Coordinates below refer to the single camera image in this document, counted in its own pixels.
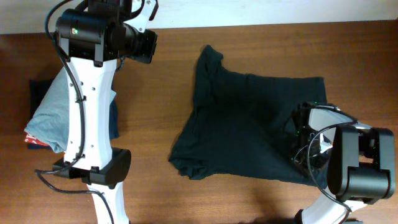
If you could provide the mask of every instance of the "gray cloth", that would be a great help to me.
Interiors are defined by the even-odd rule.
[[[110,102],[116,92],[111,90]],[[45,94],[25,132],[48,144],[54,152],[67,148],[69,137],[69,88],[67,73],[61,69]]]

